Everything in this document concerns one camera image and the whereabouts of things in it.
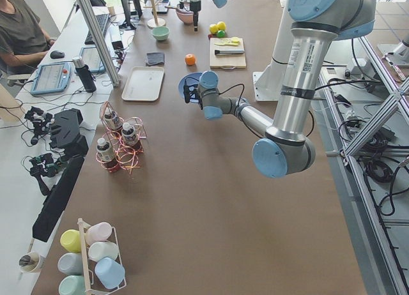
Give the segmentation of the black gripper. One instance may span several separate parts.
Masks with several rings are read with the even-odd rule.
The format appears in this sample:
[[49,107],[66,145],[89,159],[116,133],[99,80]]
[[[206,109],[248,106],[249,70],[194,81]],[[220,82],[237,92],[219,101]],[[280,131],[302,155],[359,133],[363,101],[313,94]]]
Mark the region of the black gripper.
[[188,84],[187,78],[183,80],[183,99],[185,103],[192,103],[192,101],[194,101],[194,103],[197,103],[200,109],[202,109],[203,103],[198,91],[199,80],[192,77],[191,79],[194,81],[193,84]]
[[178,3],[179,8],[186,8],[193,12],[193,28],[194,31],[198,31],[198,20],[199,12],[201,11],[201,0],[191,1],[191,0],[180,0]]

